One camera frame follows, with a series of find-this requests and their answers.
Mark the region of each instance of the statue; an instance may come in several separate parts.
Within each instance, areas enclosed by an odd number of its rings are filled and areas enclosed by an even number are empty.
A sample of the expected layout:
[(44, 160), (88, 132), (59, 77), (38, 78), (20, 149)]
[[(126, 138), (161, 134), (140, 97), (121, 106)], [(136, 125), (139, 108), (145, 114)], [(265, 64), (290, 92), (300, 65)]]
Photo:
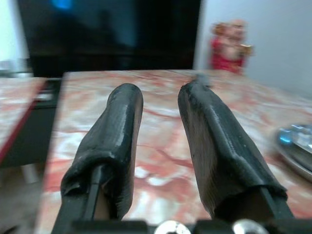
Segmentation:
[(243, 73), (246, 58), (252, 54), (252, 47), (244, 45), (246, 23), (235, 19), (230, 23), (214, 25), (211, 41), (211, 66), (214, 70)]

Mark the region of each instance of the metal plate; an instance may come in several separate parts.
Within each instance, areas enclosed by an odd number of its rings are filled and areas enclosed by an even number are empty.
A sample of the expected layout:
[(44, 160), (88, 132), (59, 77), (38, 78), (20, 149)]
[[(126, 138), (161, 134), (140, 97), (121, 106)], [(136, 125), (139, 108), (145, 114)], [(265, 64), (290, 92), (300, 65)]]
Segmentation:
[(293, 142), (312, 154), (312, 125), (292, 125)]
[(278, 131), (275, 137), (275, 142), (278, 151), (283, 156), (284, 160), (301, 176), (312, 182), (312, 171), (309, 170), (309, 161), (312, 160), (310, 153), (297, 147), (293, 142), (291, 134), (292, 127), (283, 128)]

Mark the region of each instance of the black cabinet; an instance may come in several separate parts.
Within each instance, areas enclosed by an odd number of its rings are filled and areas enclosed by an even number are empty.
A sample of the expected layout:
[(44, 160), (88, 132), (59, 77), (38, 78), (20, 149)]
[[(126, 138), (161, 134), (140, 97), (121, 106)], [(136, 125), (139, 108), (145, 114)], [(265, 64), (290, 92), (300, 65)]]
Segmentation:
[(50, 101), (37, 102), (7, 152), (0, 168), (45, 162), (49, 150), (61, 80), (47, 81)]

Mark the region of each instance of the television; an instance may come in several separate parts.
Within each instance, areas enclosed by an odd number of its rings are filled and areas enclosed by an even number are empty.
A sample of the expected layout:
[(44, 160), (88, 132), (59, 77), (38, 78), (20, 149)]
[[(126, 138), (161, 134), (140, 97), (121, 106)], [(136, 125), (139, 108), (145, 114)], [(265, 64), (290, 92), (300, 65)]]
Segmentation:
[(200, 0), (18, 0), (35, 76), (191, 69)]

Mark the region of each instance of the marble table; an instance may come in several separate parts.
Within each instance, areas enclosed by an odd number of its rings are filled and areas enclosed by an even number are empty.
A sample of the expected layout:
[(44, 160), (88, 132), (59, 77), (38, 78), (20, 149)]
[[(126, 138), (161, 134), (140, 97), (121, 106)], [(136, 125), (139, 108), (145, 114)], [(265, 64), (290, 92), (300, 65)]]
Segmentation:
[(26, 122), (43, 78), (0, 78), (0, 163)]
[[(106, 106), (110, 92), (133, 83), (143, 92), (144, 109), (136, 151), (132, 207), (124, 219), (158, 224), (167, 219), (191, 223), (209, 218), (200, 203), (177, 95), (192, 79), (190, 70), (68, 73), (48, 156), (36, 233), (50, 233), (61, 197), (60, 182), (78, 145)], [(265, 87), (246, 77), (217, 71), (212, 90), (230, 107), (255, 141), (269, 168), (288, 189), (288, 205), (296, 217), (312, 216), (312, 184), (285, 164), (273, 145), (282, 126), (312, 121), (312, 101)]]

